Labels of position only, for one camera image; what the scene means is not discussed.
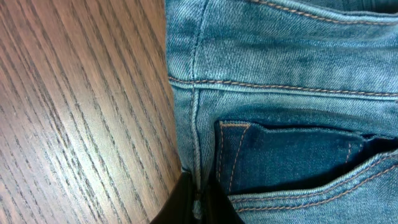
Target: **seam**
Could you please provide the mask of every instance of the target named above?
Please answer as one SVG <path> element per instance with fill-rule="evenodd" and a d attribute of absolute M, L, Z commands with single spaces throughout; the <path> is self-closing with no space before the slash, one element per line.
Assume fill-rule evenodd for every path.
<path fill-rule="evenodd" d="M 331 201 L 334 200 L 334 199 L 338 199 L 338 198 L 340 198 L 340 197 L 342 197 L 342 196 L 344 196 L 344 195 L 346 195 L 346 194 L 348 194 L 348 193 L 350 193 L 350 192 L 356 190 L 358 187 L 362 186 L 363 184 L 365 184 L 365 183 L 368 182 L 369 180 L 372 180 L 372 179 L 374 179 L 374 178 L 376 178 L 376 177 L 379 177 L 379 176 L 381 176 L 381 175 L 383 175 L 383 174 L 386 174 L 386 173 L 388 173 L 389 171 L 395 169 L 396 167 L 398 167 L 398 165 L 394 165 L 394 166 L 392 166 L 392 167 L 390 167 L 390 168 L 388 168 L 388 169 L 386 169 L 386 170 L 384 170 L 384 171 L 382 171 L 382 172 L 380 172 L 380 173 L 378 173 L 378 174 L 375 174 L 375 175 L 373 175 L 373 176 L 371 176 L 371 177 L 365 179 L 364 181 L 362 181 L 362 182 L 360 182 L 359 184 L 355 185 L 353 188 L 351 188 L 351 189 L 349 189 L 349 190 L 346 190 L 346 191 L 344 191 L 343 193 L 341 193 L 341 194 L 339 194 L 339 195 L 336 195 L 336 196 L 334 196 L 334 197 L 332 197 L 332 198 L 329 198 L 329 199 L 326 199 L 326 200 L 322 200 L 322 201 L 319 201 L 319 202 L 308 203 L 308 204 L 306 204 L 306 205 L 299 205 L 299 206 L 294 206 L 294 207 L 282 206 L 282 207 L 262 207 L 262 208 L 241 208 L 241 209 L 237 210 L 237 212 L 244 212 L 244 211 L 260 211 L 260 210 L 282 210 L 282 209 L 293 210 L 293 209 L 298 209 L 298 208 L 306 208 L 306 207 L 311 207 L 311 206 L 315 206 L 315 205 L 321 205 L 321 204 L 323 204 L 323 203 L 331 202 Z"/>
<path fill-rule="evenodd" d="M 347 158 L 346 158 L 346 162 L 348 162 L 349 156 L 351 155 L 351 143 L 348 143 L 348 154 L 347 154 Z"/>
<path fill-rule="evenodd" d="M 242 146 L 242 142 L 243 142 L 243 137 L 246 134 L 246 131 L 250 128 L 250 125 L 247 126 L 242 134 L 241 137 L 241 142 L 239 143 L 239 147 L 238 147 L 238 151 L 236 152 L 236 157 L 235 157 L 235 162 L 234 162 L 234 166 L 232 167 L 232 173 L 231 173 L 231 180 L 229 181 L 229 192 L 231 193 L 231 186 L 232 186 L 232 179 L 234 177 L 234 170 L 235 170 L 235 165 L 236 165 L 236 161 L 238 160 L 238 155 L 239 155 L 239 151 L 241 150 L 241 146 Z"/>
<path fill-rule="evenodd" d="M 246 128 L 246 127 L 250 126 L 250 124 L 233 124 L 233 123 L 231 123 L 231 124 L 222 123 L 221 125 L 223 127 L 243 127 L 243 128 Z"/>
<path fill-rule="evenodd" d="M 285 85 L 257 85 L 250 83 L 232 82 L 231 80 L 195 80 L 195 81 L 185 81 L 179 80 L 177 78 L 169 77 L 169 80 L 184 83 L 184 84 L 223 84 L 223 85 L 237 85 L 246 86 L 251 88 L 263 88 L 263 89 L 288 89 L 288 90 L 301 90 L 301 91 L 312 91 L 319 93 L 339 93 L 339 94 L 350 94 L 350 95 L 366 95 L 366 96 L 398 96 L 398 93 L 375 93 L 375 92 L 365 92 L 365 91 L 349 91 L 349 90 L 324 90 L 319 88 L 305 88 L 299 86 L 285 86 Z"/>
<path fill-rule="evenodd" d="M 205 11 L 206 11 L 206 7 L 207 7 L 207 3 L 208 0 L 204 0 L 203 3 L 203 8 L 201 9 L 201 13 L 200 13 L 200 20 L 198 21 L 197 25 L 197 32 L 195 33 L 195 45 L 192 48 L 192 52 L 191 52 L 191 57 L 192 57 L 192 62 L 191 62 L 191 78 L 195 79 L 195 58 L 197 55 L 197 48 L 199 46 L 199 42 L 200 42 L 200 34 L 202 32 L 202 25 L 203 25 L 203 16 L 205 15 Z M 200 190 L 200 186 L 201 186 L 201 155 L 200 155 L 200 149 L 197 147 L 197 130 L 196 130 L 196 115 L 194 115 L 194 106 L 195 106 L 195 84 L 192 84 L 192 120 L 191 120 L 191 124 L 192 124 L 192 140 L 193 140 L 193 154 L 194 154 L 194 166 L 195 166 L 195 175 L 196 175 L 196 179 L 197 179 L 197 188 L 198 190 Z"/>
<path fill-rule="evenodd" d="M 245 198 L 245 199 L 236 199 L 236 200 L 232 200 L 231 203 L 234 202 L 250 202 L 250 201 L 265 201 L 265 200 L 275 200 L 275 199 L 297 199 L 297 198 L 304 198 L 304 197 L 311 197 L 311 196 L 316 196 L 316 195 L 321 195 L 321 194 L 325 194 L 355 178 L 357 178 L 359 175 L 363 174 L 364 172 L 368 171 L 370 168 L 380 164 L 382 161 L 385 161 L 386 159 L 391 159 L 392 157 L 395 157 L 398 155 L 393 155 L 393 156 L 387 156 L 385 158 L 379 159 L 377 162 L 375 162 L 374 164 L 372 164 L 371 166 L 369 166 L 368 168 L 362 170 L 361 172 L 357 173 L 356 175 L 352 176 L 351 178 L 340 182 L 339 184 L 336 184 L 335 186 L 326 189 L 324 191 L 318 192 L 318 193 L 312 193 L 312 194 L 306 194 L 306 195 L 299 195 L 299 196 L 285 196 L 285 197 L 269 197 L 269 198 Z"/>
<path fill-rule="evenodd" d="M 220 151 L 220 162 L 219 162 L 219 167 L 218 167 L 218 182 L 220 182 L 220 179 L 221 179 L 221 160 L 222 160 L 223 148 L 224 148 L 223 122 L 222 121 L 220 121 L 220 129 L 221 129 L 221 151 Z"/>
<path fill-rule="evenodd" d="M 271 2 L 268 2 L 268 1 L 263 1 L 263 0 L 248 0 L 248 1 L 254 2 L 254 3 L 258 3 L 258 4 L 265 4 L 267 6 L 270 6 L 270 7 L 276 8 L 276 9 L 280 9 L 280 10 L 291 12 L 291 13 L 298 14 L 298 15 L 301 15 L 301 16 L 309 17 L 309 18 L 316 19 L 316 20 L 319 20 L 319 21 L 332 22 L 332 23 L 335 23 L 335 24 L 368 24 L 368 25 L 384 25 L 384 26 L 397 24 L 397 22 L 368 22 L 368 21 L 353 21 L 353 22 L 349 22 L 349 21 L 337 21 L 337 20 L 334 20 L 334 19 L 328 19 L 328 18 L 325 18 L 325 17 L 316 16 L 316 15 L 313 15 L 313 14 L 310 14 L 310 13 L 307 13 L 307 12 L 303 12 L 303 11 L 299 11 L 299 10 L 296 10 L 296 9 L 290 9 L 288 7 L 280 6 L 278 4 L 271 3 Z"/>

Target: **faded denim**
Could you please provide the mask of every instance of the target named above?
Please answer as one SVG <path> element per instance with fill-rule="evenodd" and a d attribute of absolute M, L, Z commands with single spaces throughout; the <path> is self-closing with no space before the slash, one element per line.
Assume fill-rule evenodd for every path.
<path fill-rule="evenodd" d="M 246 223 L 398 223 L 397 1 L 165 6 L 199 192 L 216 178 Z"/>

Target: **double stitching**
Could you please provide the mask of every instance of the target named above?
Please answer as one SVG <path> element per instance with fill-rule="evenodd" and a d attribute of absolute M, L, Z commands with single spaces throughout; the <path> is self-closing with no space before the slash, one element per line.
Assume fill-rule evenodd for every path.
<path fill-rule="evenodd" d="M 316 15 L 313 15 L 313 14 L 309 14 L 307 12 L 298 11 L 296 9 L 290 9 L 288 7 L 280 6 L 280 5 L 277 5 L 275 3 L 271 3 L 271 2 L 268 2 L 268 1 L 263 1 L 263 0 L 248 0 L 248 1 L 254 2 L 254 3 L 258 3 L 258 4 L 265 4 L 267 6 L 270 6 L 270 7 L 276 8 L 276 9 L 284 10 L 284 11 L 291 12 L 291 13 L 294 13 L 294 14 L 298 14 L 298 15 L 301 15 L 301 16 L 305 16 L 305 17 L 309 17 L 309 18 L 312 18 L 312 19 L 316 19 L 316 20 L 319 20 L 319 21 L 332 22 L 332 23 L 335 23 L 335 24 L 368 24 L 368 25 L 384 25 L 384 26 L 398 24 L 398 22 L 368 22 L 368 21 L 348 22 L 348 21 L 337 21 L 337 20 L 334 20 L 334 19 L 328 19 L 328 18 L 325 18 L 325 17 L 320 17 L 320 16 L 316 16 Z"/>
<path fill-rule="evenodd" d="M 234 177 L 234 170 L 235 170 L 236 161 L 238 160 L 238 155 L 239 155 L 239 151 L 241 150 L 241 147 L 242 147 L 242 142 L 243 142 L 244 135 L 246 134 L 246 131 L 248 131 L 249 128 L 250 128 L 250 125 L 247 125 L 246 128 L 244 129 L 242 137 L 241 137 L 241 142 L 239 143 L 238 151 L 236 152 L 234 166 L 232 167 L 231 180 L 229 181 L 229 192 L 230 193 L 231 193 L 232 179 Z"/>
<path fill-rule="evenodd" d="M 347 180 L 345 180 L 345 181 L 343 181 L 343 182 L 341 182 L 341 183 L 339 183 L 339 184 L 337 184 L 337 185 L 335 185 L 335 186 L 333 186 L 333 187 L 331 187 L 329 189 L 326 189 L 326 190 L 318 192 L 318 193 L 299 195 L 299 196 L 286 196 L 286 197 L 245 198 L 245 199 L 232 200 L 231 203 L 234 203 L 234 202 L 251 202 L 251 201 L 277 200 L 277 199 L 298 199 L 298 198 L 312 197 L 312 196 L 316 196 L 316 195 L 325 194 L 325 193 L 327 193 L 327 192 L 329 192 L 329 191 L 331 191 L 331 190 L 333 190 L 333 189 L 335 189 L 335 188 L 337 188 L 337 187 L 339 187 L 339 186 L 341 186 L 341 185 L 343 185 L 343 184 L 345 184 L 345 183 L 357 178 L 359 175 L 361 175 L 364 172 L 368 171 L 370 168 L 380 164 L 382 161 L 385 161 L 386 159 L 391 159 L 391 158 L 396 157 L 396 156 L 398 156 L 398 155 L 387 156 L 387 157 L 384 157 L 382 159 L 379 159 L 377 162 L 375 162 L 374 164 L 372 164 L 368 168 L 362 170 L 361 172 L 357 173 L 356 175 L 352 176 L 351 178 L 349 178 L 349 179 L 347 179 Z"/>
<path fill-rule="evenodd" d="M 221 151 L 220 151 L 220 162 L 219 162 L 219 168 L 218 168 L 218 181 L 221 179 L 221 160 L 222 160 L 222 155 L 223 155 L 223 148 L 224 148 L 224 136 L 223 136 L 223 122 L 220 121 L 220 130 L 221 130 Z"/>
<path fill-rule="evenodd" d="M 223 127 L 241 127 L 241 128 L 246 128 L 246 127 L 248 127 L 248 126 L 250 126 L 250 124 L 233 124 L 233 123 L 231 123 L 231 124 L 224 124 L 224 123 L 223 123 Z"/>
<path fill-rule="evenodd" d="M 285 85 L 257 85 L 250 83 L 241 83 L 241 82 L 232 82 L 224 81 L 224 80 L 195 80 L 195 81 L 185 81 L 179 80 L 173 77 L 169 77 L 169 80 L 184 83 L 184 84 L 201 84 L 201 83 L 209 83 L 209 84 L 223 84 L 223 85 L 236 85 L 236 86 L 246 86 L 251 88 L 262 88 L 262 89 L 288 89 L 288 90 L 301 90 L 301 91 L 312 91 L 319 93 L 340 93 L 340 94 L 350 94 L 350 95 L 364 95 L 364 96 L 398 96 L 398 93 L 370 93 L 365 91 L 349 91 L 349 90 L 324 90 L 324 89 L 316 89 L 316 88 L 305 88 L 298 86 L 285 86 Z"/>
<path fill-rule="evenodd" d="M 244 211 L 283 210 L 283 209 L 293 210 L 293 209 L 299 209 L 299 208 L 306 208 L 306 207 L 321 205 L 321 204 L 324 204 L 324 203 L 327 203 L 327 202 L 331 202 L 334 199 L 340 198 L 340 197 L 342 197 L 342 196 L 344 196 L 344 195 L 356 190 L 358 187 L 362 186 L 363 184 L 365 184 L 369 180 L 372 180 L 372 179 L 374 179 L 376 177 L 379 177 L 379 176 L 381 176 L 383 174 L 386 174 L 386 173 L 392 171 L 393 169 L 395 169 L 397 167 L 398 167 L 398 165 L 394 165 L 394 166 L 392 166 L 392 167 L 390 167 L 390 168 L 388 168 L 388 169 L 386 169 L 386 170 L 384 170 L 384 171 L 382 171 L 382 172 L 380 172 L 378 174 L 375 174 L 375 175 L 365 179 L 364 181 L 362 181 L 359 184 L 355 185 L 353 188 L 351 188 L 349 190 L 346 190 L 345 192 L 343 192 L 343 193 L 341 193 L 339 195 L 336 195 L 336 196 L 334 196 L 332 198 L 329 198 L 329 199 L 326 199 L 326 200 L 322 200 L 320 202 L 308 203 L 306 205 L 299 205 L 299 206 L 294 206 L 294 207 L 283 206 L 283 207 L 241 208 L 241 209 L 236 210 L 236 211 L 237 212 L 244 212 Z"/>

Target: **wood grain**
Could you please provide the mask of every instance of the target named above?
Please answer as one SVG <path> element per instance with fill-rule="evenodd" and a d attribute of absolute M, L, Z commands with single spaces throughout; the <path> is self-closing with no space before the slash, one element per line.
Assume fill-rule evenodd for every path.
<path fill-rule="evenodd" d="M 0 223 L 149 223 L 180 175 L 163 0 L 0 0 Z"/>

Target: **front pocket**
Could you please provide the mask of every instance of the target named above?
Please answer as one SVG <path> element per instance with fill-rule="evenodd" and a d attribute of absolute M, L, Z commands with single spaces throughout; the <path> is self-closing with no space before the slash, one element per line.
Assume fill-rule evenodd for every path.
<path fill-rule="evenodd" d="M 398 148 L 394 138 L 328 128 L 221 122 L 218 129 L 216 177 L 229 195 L 312 189 Z"/>
<path fill-rule="evenodd" d="M 266 4 L 271 7 L 276 7 L 272 2 L 266 0 L 248 0 L 250 2 L 256 2 L 259 4 Z M 323 8 L 324 10 L 330 11 L 338 11 L 343 14 L 343 12 L 374 12 L 374 13 L 390 13 L 395 14 L 398 12 L 398 3 L 396 1 L 386 1 L 386 0 L 360 0 L 355 2 L 353 0 L 342 0 L 342 1 L 334 1 L 334 0 L 301 0 L 296 1 L 303 5 L 308 4 L 309 6 L 313 5 L 316 7 Z"/>
<path fill-rule="evenodd" d="M 236 121 L 216 130 L 216 178 L 245 223 L 398 222 L 396 138 Z"/>

